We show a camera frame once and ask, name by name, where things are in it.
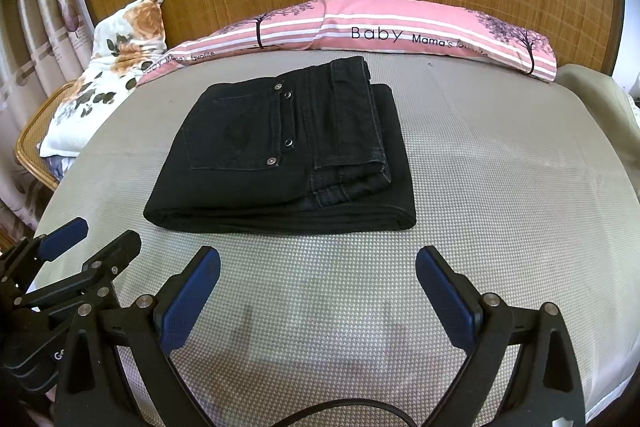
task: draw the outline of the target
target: houndstooth pattern sheet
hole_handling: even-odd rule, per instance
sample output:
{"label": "houndstooth pattern sheet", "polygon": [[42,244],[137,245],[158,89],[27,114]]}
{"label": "houndstooth pattern sheet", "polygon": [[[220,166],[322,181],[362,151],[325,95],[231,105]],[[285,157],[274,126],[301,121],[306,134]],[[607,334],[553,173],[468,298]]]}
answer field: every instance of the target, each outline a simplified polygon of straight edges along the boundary
{"label": "houndstooth pattern sheet", "polygon": [[[123,306],[155,293],[201,245],[222,258],[220,281],[172,360],[219,427],[266,427],[344,397],[399,407],[418,424],[464,360],[415,277],[435,245],[481,293],[514,306],[557,303],[577,355],[587,411],[640,359],[640,204],[607,138],[561,86],[449,57],[362,54],[394,93],[412,171],[417,224],[403,232],[266,237],[186,234],[142,211],[172,140],[210,84],[272,76],[353,52],[268,52],[222,58],[137,89],[98,130],[38,227],[76,216],[88,237],[47,264],[40,287],[79,271],[127,229],[137,259],[114,281]],[[515,361],[510,347],[477,425],[489,421]],[[127,349],[130,384],[161,425]],[[300,427],[392,427],[381,410],[347,407]]]}

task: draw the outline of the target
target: back pocket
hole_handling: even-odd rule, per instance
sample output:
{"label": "back pocket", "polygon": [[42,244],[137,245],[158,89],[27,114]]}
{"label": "back pocket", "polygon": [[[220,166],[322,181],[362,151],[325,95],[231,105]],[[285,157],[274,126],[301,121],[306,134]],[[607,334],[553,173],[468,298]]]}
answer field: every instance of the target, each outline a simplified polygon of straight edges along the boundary
{"label": "back pocket", "polygon": [[255,171],[280,159],[280,99],[273,88],[198,99],[182,125],[192,169]]}

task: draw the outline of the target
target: metal screw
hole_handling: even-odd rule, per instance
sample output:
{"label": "metal screw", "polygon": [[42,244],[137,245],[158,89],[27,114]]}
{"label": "metal screw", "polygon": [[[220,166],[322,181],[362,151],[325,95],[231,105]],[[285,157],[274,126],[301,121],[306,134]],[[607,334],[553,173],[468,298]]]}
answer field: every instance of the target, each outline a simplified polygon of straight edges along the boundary
{"label": "metal screw", "polygon": [[136,299],[136,305],[138,308],[149,308],[154,303],[154,298],[151,295],[141,295]]}
{"label": "metal screw", "polygon": [[89,313],[91,313],[91,304],[81,304],[78,306],[78,315],[81,317],[86,317]]}
{"label": "metal screw", "polygon": [[500,298],[495,293],[487,293],[484,297],[484,302],[489,304],[491,308],[495,308],[498,304],[500,304]]}
{"label": "metal screw", "polygon": [[549,315],[558,315],[558,306],[553,304],[553,302],[548,302],[545,304],[545,312],[547,312]]}

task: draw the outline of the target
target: folded jeans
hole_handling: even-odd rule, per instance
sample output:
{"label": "folded jeans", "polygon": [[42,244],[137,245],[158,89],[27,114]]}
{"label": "folded jeans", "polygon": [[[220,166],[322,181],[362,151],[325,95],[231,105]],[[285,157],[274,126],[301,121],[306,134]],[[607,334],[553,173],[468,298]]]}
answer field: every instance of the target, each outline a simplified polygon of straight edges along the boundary
{"label": "folded jeans", "polygon": [[414,194],[391,89],[362,57],[210,86],[144,216],[182,232],[404,230]]}

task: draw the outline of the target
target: wooden frame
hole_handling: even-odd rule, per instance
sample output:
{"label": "wooden frame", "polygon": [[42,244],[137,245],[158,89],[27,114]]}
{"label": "wooden frame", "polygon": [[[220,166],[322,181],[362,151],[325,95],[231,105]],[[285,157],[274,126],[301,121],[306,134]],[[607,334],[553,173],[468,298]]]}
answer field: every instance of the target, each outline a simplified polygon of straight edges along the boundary
{"label": "wooden frame", "polygon": [[74,84],[75,81],[64,84],[38,108],[21,131],[14,147],[15,156],[24,168],[51,190],[58,188],[58,180],[40,158],[38,143],[44,139],[56,109]]}
{"label": "wooden frame", "polygon": [[7,251],[14,245],[14,240],[11,239],[4,230],[0,229],[0,251]]}

